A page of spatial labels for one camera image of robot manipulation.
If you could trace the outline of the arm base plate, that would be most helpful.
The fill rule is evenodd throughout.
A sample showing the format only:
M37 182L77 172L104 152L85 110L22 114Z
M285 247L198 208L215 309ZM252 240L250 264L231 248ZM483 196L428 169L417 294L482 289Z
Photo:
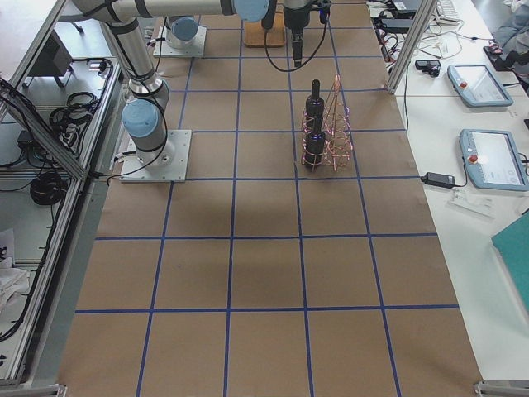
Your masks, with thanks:
M202 58L206 44L207 28L199 26L195 37L182 41L164 26L159 29L153 56L162 58Z
M127 149L134 154L124 158L119 180L124 183L183 183L192 134L191 130L169 130L164 149L150 153L138 151L130 138Z

